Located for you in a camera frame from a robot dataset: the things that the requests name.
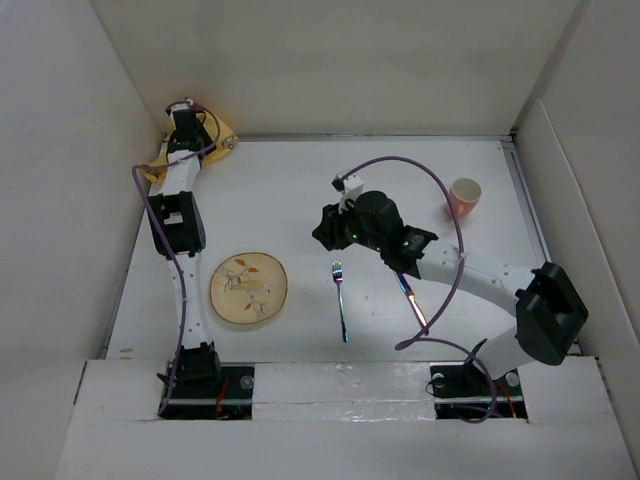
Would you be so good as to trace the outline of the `iridescent metal fork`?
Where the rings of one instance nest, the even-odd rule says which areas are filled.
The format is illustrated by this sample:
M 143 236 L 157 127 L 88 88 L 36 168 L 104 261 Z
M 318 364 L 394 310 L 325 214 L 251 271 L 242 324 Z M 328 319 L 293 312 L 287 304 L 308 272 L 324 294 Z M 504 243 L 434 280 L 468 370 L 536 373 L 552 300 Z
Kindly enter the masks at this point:
M 342 296 L 342 290 L 341 290 L 341 286 L 343 282 L 343 269 L 340 261 L 335 261 L 332 264 L 332 278 L 336 286 L 337 297 L 338 297 L 342 341 L 344 343 L 347 343 L 349 341 L 349 335 L 348 335 L 348 330 L 347 330 L 345 316 L 344 316 L 344 302 L 343 302 L 343 296 Z

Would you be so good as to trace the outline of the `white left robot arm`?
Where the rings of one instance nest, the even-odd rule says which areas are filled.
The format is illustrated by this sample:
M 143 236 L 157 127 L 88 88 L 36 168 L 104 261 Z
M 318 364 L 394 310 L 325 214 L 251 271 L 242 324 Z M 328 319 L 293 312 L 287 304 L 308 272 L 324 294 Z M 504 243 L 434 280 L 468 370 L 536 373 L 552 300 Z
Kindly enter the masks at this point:
M 158 188 L 147 196 L 157 252 L 167 259 L 176 291 L 179 348 L 197 349 L 211 342 L 204 327 L 199 286 L 201 252 L 206 234 L 193 188 L 205 156 L 215 148 L 205 128 L 207 112 L 190 100 L 171 104 L 166 113 L 173 123 L 163 152 L 166 163 L 154 175 Z

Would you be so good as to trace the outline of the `beige bird pattern plate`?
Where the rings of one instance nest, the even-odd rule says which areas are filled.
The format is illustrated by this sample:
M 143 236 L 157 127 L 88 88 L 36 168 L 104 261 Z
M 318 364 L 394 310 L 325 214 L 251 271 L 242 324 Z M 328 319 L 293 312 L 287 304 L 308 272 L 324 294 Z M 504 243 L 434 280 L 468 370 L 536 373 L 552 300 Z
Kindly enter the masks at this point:
M 213 271 L 210 302 L 229 324 L 248 326 L 275 317 L 285 305 L 288 276 L 282 263 L 262 252 L 233 255 Z

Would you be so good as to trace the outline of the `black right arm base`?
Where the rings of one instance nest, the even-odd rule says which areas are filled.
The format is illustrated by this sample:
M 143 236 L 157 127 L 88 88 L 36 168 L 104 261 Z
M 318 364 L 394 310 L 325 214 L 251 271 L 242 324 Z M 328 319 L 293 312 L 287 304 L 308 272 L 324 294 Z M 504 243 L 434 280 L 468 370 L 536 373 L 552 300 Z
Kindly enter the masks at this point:
M 516 369 L 489 386 L 488 377 L 470 357 L 431 362 L 425 392 L 434 398 L 437 420 L 478 423 L 489 419 L 527 420 L 524 395 Z

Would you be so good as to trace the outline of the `pink cup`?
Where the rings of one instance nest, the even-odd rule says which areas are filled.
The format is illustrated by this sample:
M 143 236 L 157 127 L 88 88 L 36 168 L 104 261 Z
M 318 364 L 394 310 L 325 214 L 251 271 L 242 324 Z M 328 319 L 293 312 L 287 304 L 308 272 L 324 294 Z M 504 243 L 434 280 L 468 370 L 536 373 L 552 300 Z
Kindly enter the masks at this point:
M 449 188 L 449 196 L 458 219 L 468 216 L 482 196 L 482 188 L 478 182 L 470 178 L 458 178 Z

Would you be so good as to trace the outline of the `yellow vehicle print cloth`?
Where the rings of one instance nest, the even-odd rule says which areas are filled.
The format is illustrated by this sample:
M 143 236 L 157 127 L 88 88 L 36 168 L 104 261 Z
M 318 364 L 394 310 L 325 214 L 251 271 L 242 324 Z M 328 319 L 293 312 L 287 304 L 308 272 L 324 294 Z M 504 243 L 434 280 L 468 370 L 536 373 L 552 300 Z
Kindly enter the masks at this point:
M 146 163 L 146 166 L 151 170 L 145 170 L 143 172 L 144 177 L 152 183 L 161 184 L 166 176 L 167 165 L 170 163 L 168 158 L 167 146 L 169 136 L 174 130 L 173 121 L 170 119 L 171 111 L 165 108 L 165 113 L 169 118 L 170 130 L 164 135 L 163 143 L 161 144 L 158 157 Z M 231 129 L 231 127 L 221 120 L 218 116 L 213 114 L 206 107 L 200 105 L 198 117 L 203 122 L 205 129 L 210 135 L 210 147 L 209 150 L 201 155 L 201 166 L 206 167 L 214 162 L 223 159 L 225 156 L 231 153 L 231 151 L 237 146 L 238 136 Z

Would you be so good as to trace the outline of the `iridescent metal knife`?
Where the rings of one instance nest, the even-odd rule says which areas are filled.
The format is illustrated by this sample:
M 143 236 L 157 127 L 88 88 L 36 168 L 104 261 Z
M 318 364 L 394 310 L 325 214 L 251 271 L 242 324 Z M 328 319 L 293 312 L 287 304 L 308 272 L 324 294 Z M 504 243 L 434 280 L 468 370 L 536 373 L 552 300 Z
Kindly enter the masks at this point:
M 421 331 L 422 331 L 422 335 L 426 335 L 428 333 L 428 329 L 427 329 L 427 319 L 424 315 L 424 312 L 422 311 L 420 305 L 417 302 L 416 299 L 416 295 L 413 291 L 413 289 L 411 288 L 409 282 L 407 281 L 407 279 L 405 278 L 405 276 L 402 273 L 399 272 L 395 272 L 395 276 L 396 279 L 399 283 L 399 286 L 403 292 L 403 294 L 405 295 L 409 306 L 418 322 L 418 324 L 421 327 Z

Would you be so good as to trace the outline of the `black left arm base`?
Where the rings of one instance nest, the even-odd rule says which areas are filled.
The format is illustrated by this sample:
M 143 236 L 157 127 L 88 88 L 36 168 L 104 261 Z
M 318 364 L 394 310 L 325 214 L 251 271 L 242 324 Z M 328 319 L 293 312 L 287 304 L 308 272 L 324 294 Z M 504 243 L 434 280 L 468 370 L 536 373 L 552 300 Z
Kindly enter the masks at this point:
M 166 420 L 250 420 L 255 365 L 222 363 L 212 343 L 182 347 L 158 379 L 158 416 Z

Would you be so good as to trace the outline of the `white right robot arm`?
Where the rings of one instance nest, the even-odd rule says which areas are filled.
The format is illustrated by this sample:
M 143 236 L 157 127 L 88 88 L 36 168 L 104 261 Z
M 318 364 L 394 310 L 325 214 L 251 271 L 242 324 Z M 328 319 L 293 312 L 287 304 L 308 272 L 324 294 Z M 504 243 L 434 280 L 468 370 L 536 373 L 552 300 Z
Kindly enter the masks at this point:
M 533 361 L 560 365 L 589 317 L 559 265 L 546 262 L 527 269 L 463 252 L 432 232 L 405 224 L 396 204 L 379 191 L 358 196 L 347 208 L 325 206 L 312 235 L 328 251 L 352 244 L 369 248 L 393 271 L 457 287 L 510 314 L 514 325 L 485 341 L 475 361 L 462 369 L 465 387 L 476 394 Z

